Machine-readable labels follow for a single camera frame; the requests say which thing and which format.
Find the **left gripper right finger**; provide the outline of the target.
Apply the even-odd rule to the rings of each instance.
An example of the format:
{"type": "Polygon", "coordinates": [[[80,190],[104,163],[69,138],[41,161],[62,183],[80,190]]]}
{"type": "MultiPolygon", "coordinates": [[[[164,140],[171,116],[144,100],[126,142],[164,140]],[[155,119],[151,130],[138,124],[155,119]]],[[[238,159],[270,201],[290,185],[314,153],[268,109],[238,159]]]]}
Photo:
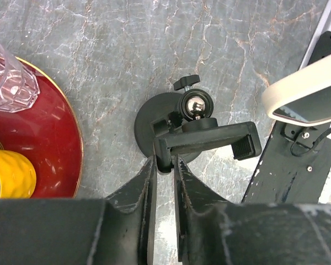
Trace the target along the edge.
{"type": "Polygon", "coordinates": [[[231,203],[174,159],[182,264],[331,264],[331,205],[231,203]]]}

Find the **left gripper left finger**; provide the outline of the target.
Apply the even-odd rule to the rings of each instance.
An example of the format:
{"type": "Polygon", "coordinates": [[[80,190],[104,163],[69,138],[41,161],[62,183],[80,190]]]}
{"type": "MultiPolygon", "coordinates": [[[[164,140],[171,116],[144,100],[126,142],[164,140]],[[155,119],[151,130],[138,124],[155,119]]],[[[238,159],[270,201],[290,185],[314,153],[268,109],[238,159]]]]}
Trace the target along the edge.
{"type": "Polygon", "coordinates": [[[0,199],[0,264],[152,264],[156,158],[99,199],[0,199]]]}

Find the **black round-base phone stand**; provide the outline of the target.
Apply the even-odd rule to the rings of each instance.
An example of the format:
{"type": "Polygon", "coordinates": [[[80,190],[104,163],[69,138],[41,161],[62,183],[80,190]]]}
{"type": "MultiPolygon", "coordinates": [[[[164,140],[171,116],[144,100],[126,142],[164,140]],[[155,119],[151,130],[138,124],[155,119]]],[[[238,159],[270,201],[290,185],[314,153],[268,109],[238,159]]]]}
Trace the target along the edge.
{"type": "Polygon", "coordinates": [[[199,75],[180,78],[174,92],[158,94],[140,108],[134,122],[134,136],[141,152],[155,156],[158,170],[169,173],[180,156],[186,163],[203,151],[230,146],[238,161],[258,157],[262,147],[252,121],[220,126],[212,117],[211,96],[193,85],[199,75]]]}

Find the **beige case phone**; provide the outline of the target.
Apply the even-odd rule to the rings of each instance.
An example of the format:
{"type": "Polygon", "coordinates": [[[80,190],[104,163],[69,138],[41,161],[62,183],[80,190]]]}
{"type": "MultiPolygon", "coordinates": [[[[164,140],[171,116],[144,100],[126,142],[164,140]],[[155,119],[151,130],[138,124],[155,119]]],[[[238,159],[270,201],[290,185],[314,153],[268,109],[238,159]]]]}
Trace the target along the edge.
{"type": "Polygon", "coordinates": [[[275,82],[261,100],[277,121],[305,127],[331,122],[331,55],[275,82]]]}

